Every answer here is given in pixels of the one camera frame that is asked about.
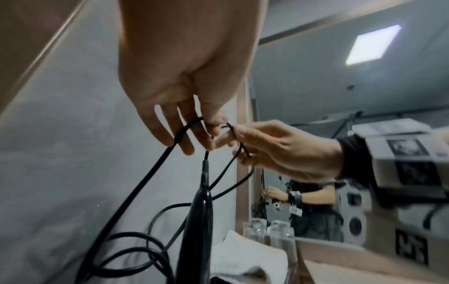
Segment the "ceiling light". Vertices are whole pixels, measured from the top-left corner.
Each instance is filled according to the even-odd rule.
[[[359,35],[346,60],[346,64],[351,65],[382,58],[400,30],[401,26],[395,25]]]

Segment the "white cloth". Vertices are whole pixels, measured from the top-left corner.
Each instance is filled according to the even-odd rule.
[[[210,277],[232,284],[284,284],[287,254],[229,231],[225,240],[212,248]]]

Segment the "person's right hand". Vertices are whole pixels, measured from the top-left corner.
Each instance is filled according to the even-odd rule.
[[[237,138],[251,154],[248,158],[240,153],[242,165],[262,167],[307,183],[324,183],[341,173],[343,154],[336,140],[311,135],[277,120],[238,124],[234,133],[236,137],[230,131],[220,136],[216,147]]]

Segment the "reflected hand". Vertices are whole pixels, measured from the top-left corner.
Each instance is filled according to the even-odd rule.
[[[160,105],[173,135],[198,117],[198,96],[204,126],[191,130],[206,150],[210,137],[228,121],[221,108],[246,78],[268,1],[120,0],[119,79],[152,135],[166,146],[173,136],[156,116]],[[193,154],[187,135],[179,142]]]
[[[277,199],[281,202],[289,201],[289,195],[287,194],[287,192],[283,192],[282,190],[271,186],[268,186],[266,190],[262,191],[261,197],[265,200]]]
[[[343,167],[338,141],[311,135],[280,121],[238,124],[234,133],[251,154],[250,158],[243,153],[238,156],[245,166],[254,165],[298,182],[319,184],[338,177]],[[234,140],[233,134],[227,132],[216,140],[216,147]]]

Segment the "black circle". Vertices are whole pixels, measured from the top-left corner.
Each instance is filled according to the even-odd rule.
[[[349,230],[353,236],[358,236],[362,232],[362,222],[359,218],[353,217],[349,222]]]

